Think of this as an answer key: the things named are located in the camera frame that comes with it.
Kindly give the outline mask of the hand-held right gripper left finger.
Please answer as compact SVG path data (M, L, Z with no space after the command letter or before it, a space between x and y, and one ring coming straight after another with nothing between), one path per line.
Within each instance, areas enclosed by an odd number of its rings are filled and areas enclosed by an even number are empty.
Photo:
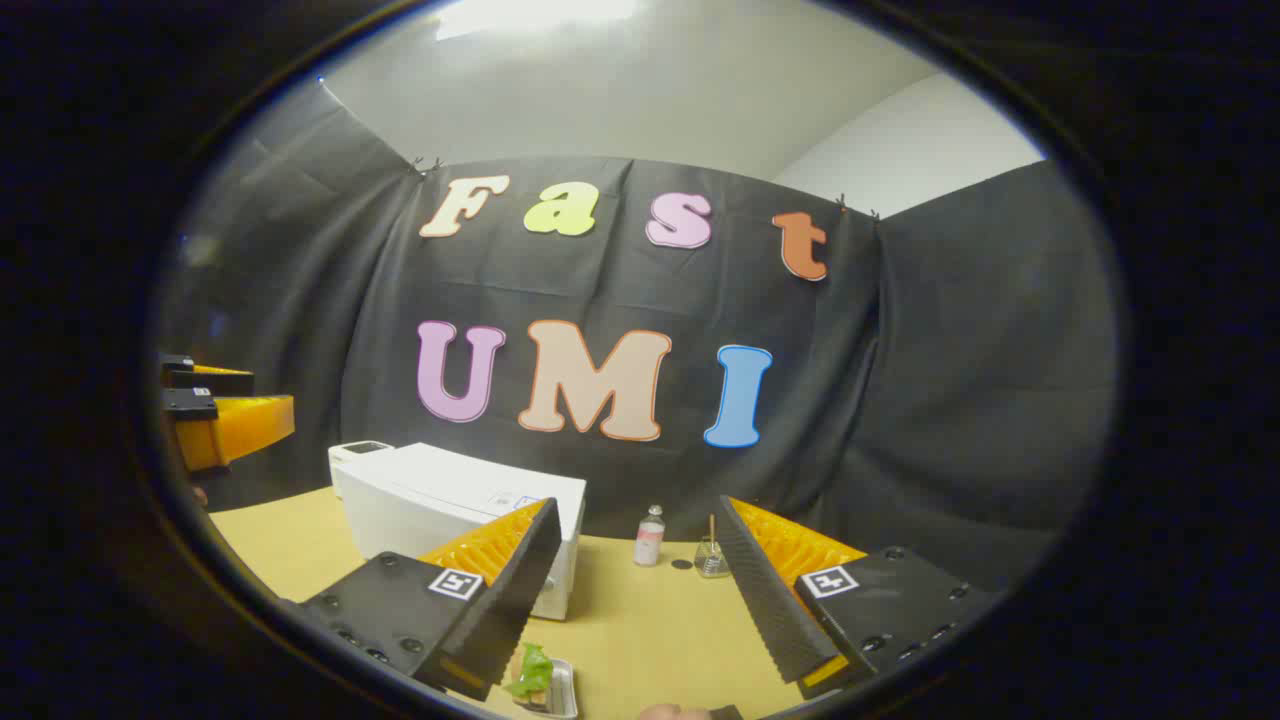
M298 618L415 682L483 701L506 679L561 541L557 500L536 500L420 557L375 553Z

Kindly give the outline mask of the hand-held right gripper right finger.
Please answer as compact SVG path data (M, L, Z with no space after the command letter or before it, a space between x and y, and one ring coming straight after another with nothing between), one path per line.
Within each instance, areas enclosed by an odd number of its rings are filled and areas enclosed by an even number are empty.
M995 602L901 546L855 550L727 495L718 546L781 679L804 700L914 664Z

